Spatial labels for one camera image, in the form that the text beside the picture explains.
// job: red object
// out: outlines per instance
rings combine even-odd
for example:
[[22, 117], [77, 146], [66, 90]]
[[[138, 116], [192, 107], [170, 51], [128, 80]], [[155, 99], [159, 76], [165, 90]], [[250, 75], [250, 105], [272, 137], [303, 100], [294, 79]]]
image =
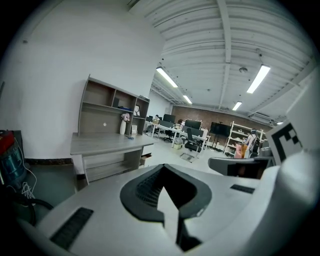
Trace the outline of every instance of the red object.
[[2, 155], [8, 148], [15, 143], [14, 133], [7, 130], [0, 134], [0, 155]]

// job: brick wall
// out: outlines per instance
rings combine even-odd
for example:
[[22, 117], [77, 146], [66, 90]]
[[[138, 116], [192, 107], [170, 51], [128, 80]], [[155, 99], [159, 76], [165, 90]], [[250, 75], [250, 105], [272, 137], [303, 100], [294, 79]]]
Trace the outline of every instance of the brick wall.
[[[183, 106], [173, 106], [171, 115], [175, 116], [175, 122], [177, 123], [179, 119], [182, 119], [183, 121], [185, 119], [191, 119], [191, 120], [202, 120], [202, 127], [210, 130], [211, 122], [218, 123], [222, 122], [223, 125], [231, 126], [231, 123], [234, 121], [236, 124], [241, 126], [246, 126], [250, 128], [255, 128], [257, 130], [263, 129], [264, 132], [267, 132], [271, 130], [272, 128], [260, 124], [255, 121], [251, 121], [242, 117], [238, 117], [231, 114], [225, 114], [225, 113], [217, 113], [209, 110], [202, 110], [202, 109], [196, 109], [191, 107], [183, 107]], [[210, 134], [211, 138], [210, 141], [212, 142], [215, 138], [214, 134]], [[225, 145], [227, 138], [219, 138], [220, 145]]]

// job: white wall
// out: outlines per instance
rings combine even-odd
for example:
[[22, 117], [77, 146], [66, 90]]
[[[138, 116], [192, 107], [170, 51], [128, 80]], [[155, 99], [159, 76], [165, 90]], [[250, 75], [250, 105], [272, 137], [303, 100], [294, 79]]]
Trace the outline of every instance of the white wall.
[[159, 94], [150, 91], [148, 98], [150, 99], [150, 103], [148, 113], [146, 114], [147, 117], [155, 117], [156, 115], [163, 117], [164, 114], [171, 114], [173, 105]]
[[70, 157], [89, 74], [148, 96], [164, 39], [131, 15], [127, 2], [57, 1], [37, 12], [7, 51], [0, 129], [22, 130], [26, 158]]

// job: ceiling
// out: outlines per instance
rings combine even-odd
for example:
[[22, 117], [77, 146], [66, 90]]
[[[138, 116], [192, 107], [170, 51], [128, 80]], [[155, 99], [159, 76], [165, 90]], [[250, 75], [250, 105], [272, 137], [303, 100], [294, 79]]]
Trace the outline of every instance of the ceiling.
[[[166, 40], [158, 65], [178, 88], [156, 72], [151, 89], [175, 105], [187, 95], [192, 107], [235, 114], [242, 101], [237, 115], [279, 121], [316, 67], [311, 39], [271, 0], [140, 0], [130, 12]], [[249, 94], [261, 64], [271, 70]]]

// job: backpack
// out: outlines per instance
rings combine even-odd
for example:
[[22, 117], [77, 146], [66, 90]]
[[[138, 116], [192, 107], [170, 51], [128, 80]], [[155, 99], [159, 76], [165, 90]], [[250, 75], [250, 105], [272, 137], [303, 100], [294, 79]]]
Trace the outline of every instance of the backpack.
[[260, 139], [258, 138], [258, 136], [256, 136], [253, 143], [252, 143], [252, 152], [253, 153], [258, 153], [259, 145], [260, 145]]

